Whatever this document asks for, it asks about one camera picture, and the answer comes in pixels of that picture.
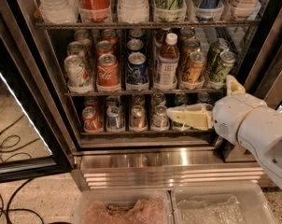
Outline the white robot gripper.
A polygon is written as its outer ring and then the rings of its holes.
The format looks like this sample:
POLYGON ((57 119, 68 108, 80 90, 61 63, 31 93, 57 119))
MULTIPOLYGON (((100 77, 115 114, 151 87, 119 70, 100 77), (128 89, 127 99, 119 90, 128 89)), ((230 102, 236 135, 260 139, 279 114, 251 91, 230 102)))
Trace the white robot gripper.
POLYGON ((181 105, 166 109, 167 117, 174 122, 207 131, 214 126, 216 133, 232 144, 245 117, 258 107, 267 104, 251 94, 232 76, 226 76, 227 95, 209 104, 181 105))

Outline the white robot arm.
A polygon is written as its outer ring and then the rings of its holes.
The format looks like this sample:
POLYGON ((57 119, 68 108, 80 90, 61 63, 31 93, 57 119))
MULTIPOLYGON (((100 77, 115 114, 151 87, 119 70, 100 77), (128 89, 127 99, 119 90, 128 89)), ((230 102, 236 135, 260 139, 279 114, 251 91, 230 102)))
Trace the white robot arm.
POLYGON ((212 110, 207 104, 181 105, 168 108, 166 115, 198 130, 213 128, 230 143, 244 147, 282 189, 282 114, 246 93, 231 75, 226 77, 226 88, 227 95, 212 110))

